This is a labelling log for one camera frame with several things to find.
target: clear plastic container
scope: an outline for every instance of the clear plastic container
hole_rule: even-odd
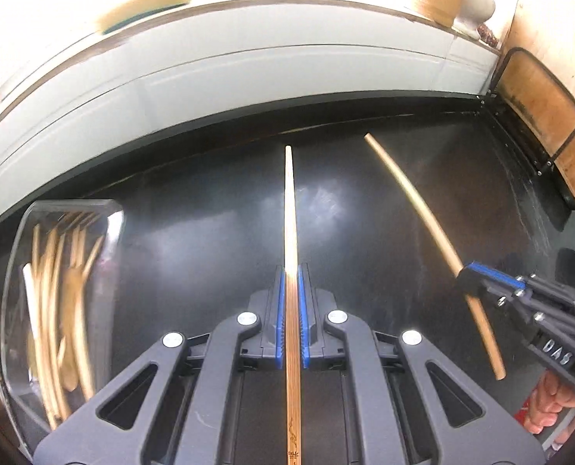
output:
[[[113,200],[38,201],[22,217],[5,276],[0,365],[26,453],[111,378],[123,227]]]

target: yellow sponge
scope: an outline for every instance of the yellow sponge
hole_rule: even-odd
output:
[[[96,20],[96,31],[109,33],[153,13],[187,3],[190,0],[129,0],[100,16]]]

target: human hand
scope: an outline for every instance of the human hand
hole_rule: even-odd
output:
[[[530,433],[541,433],[544,427],[551,427],[556,423],[556,418],[564,407],[575,408],[574,388],[561,381],[553,372],[544,372],[537,387],[530,394],[524,428]],[[556,444],[564,444],[574,430],[575,418],[556,437]]]

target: bolt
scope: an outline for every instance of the bolt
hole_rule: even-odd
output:
[[[335,309],[328,313],[328,321],[332,324],[342,324],[347,321],[347,313],[341,309]]]
[[[423,340],[423,336],[417,331],[406,331],[401,334],[401,340],[409,346],[417,346]]]
[[[162,344],[167,348],[177,348],[184,342],[184,336],[180,332],[169,332],[162,338]]]
[[[257,315],[250,311],[245,311],[238,315],[238,323],[240,325],[252,325],[257,321]]]

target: bundle of chopsticks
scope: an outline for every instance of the bundle of chopsticks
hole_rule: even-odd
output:
[[[36,224],[31,263],[22,269],[31,320],[29,368],[38,380],[53,430],[71,415],[66,392],[80,384],[85,400],[95,393],[85,325],[85,284],[104,236],[97,238],[86,259],[85,243],[87,228],[98,218],[94,213],[65,214],[48,232],[41,254],[41,226]],[[66,248],[69,255],[64,257]]]

